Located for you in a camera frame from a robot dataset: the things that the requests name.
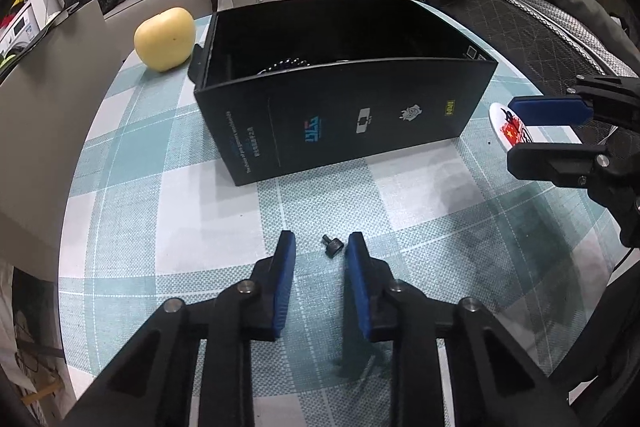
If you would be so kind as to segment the white washing machine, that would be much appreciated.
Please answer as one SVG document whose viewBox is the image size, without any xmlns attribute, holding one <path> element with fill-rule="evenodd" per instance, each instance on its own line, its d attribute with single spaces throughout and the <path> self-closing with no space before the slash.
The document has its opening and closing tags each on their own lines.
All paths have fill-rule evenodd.
<svg viewBox="0 0 640 427">
<path fill-rule="evenodd" d="M 32 2 L 27 1 L 15 13 L 9 25 L 1 31 L 1 55 L 6 56 L 16 46 L 27 46 L 39 33 L 40 28 L 32 9 Z"/>
</svg>

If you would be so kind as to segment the small black screw knob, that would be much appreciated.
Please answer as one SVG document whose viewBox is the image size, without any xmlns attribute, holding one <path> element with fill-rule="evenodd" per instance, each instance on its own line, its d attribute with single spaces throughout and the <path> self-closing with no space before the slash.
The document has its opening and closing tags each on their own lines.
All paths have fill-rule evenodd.
<svg viewBox="0 0 640 427">
<path fill-rule="evenodd" d="M 326 234 L 322 235 L 322 244 L 324 248 L 326 248 L 326 255 L 329 258 L 334 258 L 337 254 L 339 254 L 345 247 L 344 243 L 338 237 L 327 236 Z"/>
</svg>

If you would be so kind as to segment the black cardboard box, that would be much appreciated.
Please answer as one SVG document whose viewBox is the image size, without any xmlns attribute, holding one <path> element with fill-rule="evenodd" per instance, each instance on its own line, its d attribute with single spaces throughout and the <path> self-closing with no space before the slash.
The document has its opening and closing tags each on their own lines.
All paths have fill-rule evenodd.
<svg viewBox="0 0 640 427">
<path fill-rule="evenodd" d="M 412 0 L 281 0 L 216 13 L 189 76 L 245 185 L 455 138 L 496 69 Z"/>
</svg>

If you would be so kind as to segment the round white red badge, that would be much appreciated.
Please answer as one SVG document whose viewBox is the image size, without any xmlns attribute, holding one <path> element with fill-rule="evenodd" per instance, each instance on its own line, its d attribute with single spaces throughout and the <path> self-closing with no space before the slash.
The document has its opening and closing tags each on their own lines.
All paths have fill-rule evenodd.
<svg viewBox="0 0 640 427">
<path fill-rule="evenodd" d="M 534 142 L 526 124 L 508 106 L 491 103 L 488 116 L 491 129 L 506 152 L 515 145 Z"/>
</svg>

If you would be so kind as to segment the checkered teal tablecloth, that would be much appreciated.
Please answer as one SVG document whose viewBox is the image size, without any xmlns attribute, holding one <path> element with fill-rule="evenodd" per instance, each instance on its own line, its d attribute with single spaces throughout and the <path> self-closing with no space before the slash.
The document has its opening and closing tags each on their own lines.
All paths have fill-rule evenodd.
<svg viewBox="0 0 640 427">
<path fill-rule="evenodd" d="M 64 218 L 58 309 L 82 395 L 166 299 L 215 297 L 294 232 L 282 337 L 252 348 L 261 426 L 384 426 L 390 347 L 347 310 L 341 257 L 322 235 L 359 231 L 371 254 L 425 295 L 480 299 L 545 371 L 582 331 L 625 256 L 610 215 L 578 190 L 506 171 L 491 103 L 535 88 L 504 53 L 460 138 L 236 186 L 186 70 L 136 54 L 108 85 L 79 156 Z"/>
</svg>

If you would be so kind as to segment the bed with quilted mattress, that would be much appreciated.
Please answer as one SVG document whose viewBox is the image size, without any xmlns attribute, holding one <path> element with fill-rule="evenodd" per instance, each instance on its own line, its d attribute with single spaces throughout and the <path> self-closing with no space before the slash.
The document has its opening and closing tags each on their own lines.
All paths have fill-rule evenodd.
<svg viewBox="0 0 640 427">
<path fill-rule="evenodd" d="M 579 75 L 634 77 L 582 23 L 544 0 L 452 0 L 434 6 L 500 52 L 544 94 L 564 94 Z"/>
</svg>

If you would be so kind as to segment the yellow apple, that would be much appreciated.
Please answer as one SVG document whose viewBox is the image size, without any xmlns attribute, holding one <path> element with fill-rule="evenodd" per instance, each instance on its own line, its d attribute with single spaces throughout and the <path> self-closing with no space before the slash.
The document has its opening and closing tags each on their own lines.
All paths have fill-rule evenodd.
<svg viewBox="0 0 640 427">
<path fill-rule="evenodd" d="M 154 72 L 167 72 L 192 54 L 196 28 L 189 11 L 171 8 L 145 20 L 134 32 L 134 50 Z"/>
</svg>

